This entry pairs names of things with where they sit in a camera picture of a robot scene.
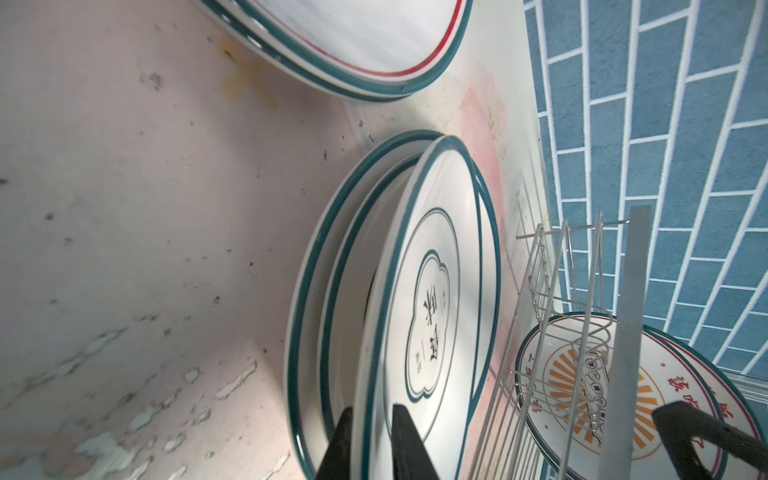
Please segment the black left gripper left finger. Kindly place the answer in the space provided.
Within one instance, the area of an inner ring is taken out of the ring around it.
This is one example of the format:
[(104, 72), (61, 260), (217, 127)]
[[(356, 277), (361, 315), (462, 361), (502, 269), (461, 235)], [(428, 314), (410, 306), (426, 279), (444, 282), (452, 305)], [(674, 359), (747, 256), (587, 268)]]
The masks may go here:
[(352, 423), (353, 408), (347, 407), (336, 424), (316, 474), (316, 480), (350, 479)]

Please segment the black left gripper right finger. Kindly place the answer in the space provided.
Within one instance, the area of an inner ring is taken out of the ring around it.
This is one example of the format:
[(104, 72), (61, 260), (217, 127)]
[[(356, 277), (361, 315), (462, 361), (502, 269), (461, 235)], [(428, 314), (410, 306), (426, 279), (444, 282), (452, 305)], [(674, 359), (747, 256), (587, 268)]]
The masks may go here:
[(392, 406), (391, 449), (395, 480), (438, 480), (410, 413), (402, 404)]

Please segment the white plate red chinese characters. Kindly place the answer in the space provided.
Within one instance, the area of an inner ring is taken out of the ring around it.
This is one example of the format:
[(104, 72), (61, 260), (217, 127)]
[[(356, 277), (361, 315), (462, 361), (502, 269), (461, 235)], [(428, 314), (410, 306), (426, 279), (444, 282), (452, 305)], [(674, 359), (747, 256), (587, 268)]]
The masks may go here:
[(363, 95), (402, 98), (432, 84), (457, 53), (472, 4), (456, 1), (227, 1), (280, 55)]

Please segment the white plate green flower emblem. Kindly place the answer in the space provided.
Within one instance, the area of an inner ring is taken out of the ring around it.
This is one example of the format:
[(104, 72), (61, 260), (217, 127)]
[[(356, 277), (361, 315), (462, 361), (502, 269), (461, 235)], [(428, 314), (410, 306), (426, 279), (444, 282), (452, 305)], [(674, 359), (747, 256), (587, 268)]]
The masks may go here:
[(325, 292), (338, 249), (356, 211), (379, 179), (401, 161), (420, 157), (440, 136), (434, 130), (411, 130), (376, 146), (340, 183), (310, 238), (291, 302), (283, 373), (290, 441), (307, 479), (316, 476), (329, 443), (315, 361)]

